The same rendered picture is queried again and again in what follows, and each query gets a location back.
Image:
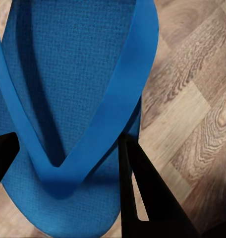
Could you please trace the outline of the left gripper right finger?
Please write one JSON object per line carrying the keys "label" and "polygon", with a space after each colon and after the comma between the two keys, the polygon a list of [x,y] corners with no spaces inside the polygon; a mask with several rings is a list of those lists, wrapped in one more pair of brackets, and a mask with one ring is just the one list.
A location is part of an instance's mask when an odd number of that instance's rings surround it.
{"label": "left gripper right finger", "polygon": [[[122,238],[202,238],[137,140],[118,137]],[[149,221],[138,219],[130,165]]]}

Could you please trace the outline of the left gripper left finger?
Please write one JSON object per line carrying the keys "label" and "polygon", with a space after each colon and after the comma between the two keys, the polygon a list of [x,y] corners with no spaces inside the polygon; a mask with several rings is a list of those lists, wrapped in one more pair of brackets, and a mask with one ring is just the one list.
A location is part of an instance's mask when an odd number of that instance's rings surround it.
{"label": "left gripper left finger", "polygon": [[16,132],[0,136],[0,181],[19,151],[20,145]]}

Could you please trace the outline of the sandal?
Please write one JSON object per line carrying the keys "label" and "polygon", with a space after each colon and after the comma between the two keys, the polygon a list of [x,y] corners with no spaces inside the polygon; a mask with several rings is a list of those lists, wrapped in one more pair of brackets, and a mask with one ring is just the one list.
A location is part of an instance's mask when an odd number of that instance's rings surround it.
{"label": "sandal", "polygon": [[43,233],[100,238],[117,220],[118,137],[139,140],[158,37],[154,0],[12,0],[0,136],[20,151],[1,183]]}

